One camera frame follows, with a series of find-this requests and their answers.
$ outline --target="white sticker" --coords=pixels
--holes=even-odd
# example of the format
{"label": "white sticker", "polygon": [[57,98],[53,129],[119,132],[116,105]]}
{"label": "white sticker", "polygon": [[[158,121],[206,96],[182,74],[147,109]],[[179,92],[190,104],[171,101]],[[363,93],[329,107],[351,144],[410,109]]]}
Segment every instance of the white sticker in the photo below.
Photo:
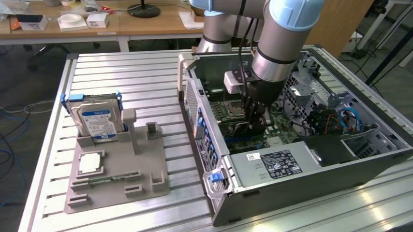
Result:
{"label": "white sticker", "polygon": [[246,155],[246,158],[247,158],[249,161],[258,160],[258,159],[261,159],[261,155],[259,155],[258,152],[257,153],[251,153],[251,154]]}
{"label": "white sticker", "polygon": [[98,35],[115,35],[116,32],[98,32]]}
{"label": "white sticker", "polygon": [[116,136],[116,129],[110,121],[111,112],[108,110],[83,112],[81,116],[88,132],[95,139],[108,139]]}

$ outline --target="hard drive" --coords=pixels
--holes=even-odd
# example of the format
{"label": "hard drive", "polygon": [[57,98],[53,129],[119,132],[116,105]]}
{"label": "hard drive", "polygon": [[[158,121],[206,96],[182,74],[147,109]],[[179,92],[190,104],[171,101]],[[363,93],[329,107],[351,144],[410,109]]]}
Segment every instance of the hard drive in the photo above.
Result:
{"label": "hard drive", "polygon": [[84,95],[72,94],[61,104],[73,119],[81,137],[91,136],[95,143],[118,140],[118,133],[126,131],[122,123],[120,93]]}

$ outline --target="green circuit board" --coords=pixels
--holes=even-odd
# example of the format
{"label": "green circuit board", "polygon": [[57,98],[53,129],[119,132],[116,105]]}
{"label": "green circuit board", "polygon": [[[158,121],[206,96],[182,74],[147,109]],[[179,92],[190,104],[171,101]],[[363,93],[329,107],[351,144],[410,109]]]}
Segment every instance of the green circuit board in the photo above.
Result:
{"label": "green circuit board", "polygon": [[291,127],[289,118],[282,112],[274,110],[269,112],[271,123],[262,135],[232,138],[234,125],[243,122],[245,118],[241,100],[211,102],[211,108],[231,154],[289,144],[299,136]]}

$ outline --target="floor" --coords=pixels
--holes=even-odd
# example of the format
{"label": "floor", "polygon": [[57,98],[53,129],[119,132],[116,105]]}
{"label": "floor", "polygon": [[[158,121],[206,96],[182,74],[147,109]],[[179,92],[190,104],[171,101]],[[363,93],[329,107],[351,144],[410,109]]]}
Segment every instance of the floor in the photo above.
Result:
{"label": "floor", "polygon": [[[358,31],[363,34],[373,23],[373,18],[367,18],[362,21]],[[377,32],[373,35],[373,39],[378,36],[381,30],[384,30],[390,23],[384,22],[378,27]],[[369,75],[378,63],[385,58],[393,46],[406,32],[398,29],[394,36],[389,40],[384,49],[376,51],[376,58],[370,58],[369,62],[363,66],[362,70]],[[168,41],[135,41],[131,42],[132,51],[143,50],[167,50]],[[190,48],[194,45],[194,40],[180,40],[179,48]],[[102,42],[100,48],[93,48],[92,43],[73,43],[65,45],[73,53],[103,53],[103,52],[119,52],[116,42]],[[25,61],[36,50],[41,48],[41,45],[33,45],[33,51],[24,51],[21,45],[16,45],[13,50],[0,55],[0,106],[7,107],[13,104],[32,104],[39,101],[47,101],[56,97],[56,89],[59,85],[60,75],[64,66],[65,55],[61,51],[53,50],[43,58],[39,64],[39,70],[31,72],[25,69]],[[398,54],[394,62],[398,62],[401,58],[413,48],[413,41],[408,44],[404,51]],[[345,60],[349,60],[347,55],[342,55]],[[366,58],[354,60],[361,65]],[[357,71],[358,67],[350,61],[342,61],[351,71]],[[402,69],[398,66],[386,75],[382,81],[377,84],[378,90],[384,95],[384,98],[398,109],[398,111],[413,120],[413,107],[412,101],[413,91],[413,62],[408,65],[408,69]],[[365,79],[361,72],[357,73],[358,77]],[[37,105],[32,108],[32,112],[49,109],[51,103]],[[21,109],[21,106],[7,108],[13,111]],[[24,209],[24,202],[28,194],[28,189],[32,181],[32,175],[35,173],[37,156],[41,149],[41,142],[44,133],[47,130],[47,123],[49,113],[31,114],[29,123],[31,127],[23,136],[11,143],[15,153],[19,155],[20,163],[25,175],[25,189],[21,195],[19,195],[5,206],[0,207],[0,231],[15,232],[19,228],[20,217]],[[25,117],[25,113],[12,114],[13,117]],[[5,134],[12,128],[21,122],[21,120],[11,120],[0,115],[0,132]],[[0,153],[0,163],[4,160],[3,153]],[[0,165],[0,170],[8,168],[9,163]],[[0,178],[0,203],[8,199],[21,188],[21,175],[17,166],[13,167],[11,173]]]}

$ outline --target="white box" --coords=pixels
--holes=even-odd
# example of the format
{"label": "white box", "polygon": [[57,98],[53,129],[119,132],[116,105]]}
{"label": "white box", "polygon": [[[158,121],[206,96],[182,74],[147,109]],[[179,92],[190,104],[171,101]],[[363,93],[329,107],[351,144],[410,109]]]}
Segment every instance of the white box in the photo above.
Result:
{"label": "white box", "polygon": [[85,22],[89,28],[106,28],[108,26],[107,14],[91,14]]}
{"label": "white box", "polygon": [[59,27],[60,27],[60,31],[72,31],[72,30],[81,30],[81,29],[87,29],[88,25],[84,22],[84,19],[79,20],[75,23],[67,24],[63,23],[60,18],[57,18],[57,22],[59,22]]}
{"label": "white box", "polygon": [[20,22],[20,26],[23,30],[44,30],[47,27],[47,18],[43,15],[43,18],[39,22],[32,21],[32,22]]}
{"label": "white box", "polygon": [[351,38],[349,39],[349,43],[342,50],[342,53],[353,52],[353,50],[355,49],[355,45],[359,43],[361,39],[362,35],[354,31]]}

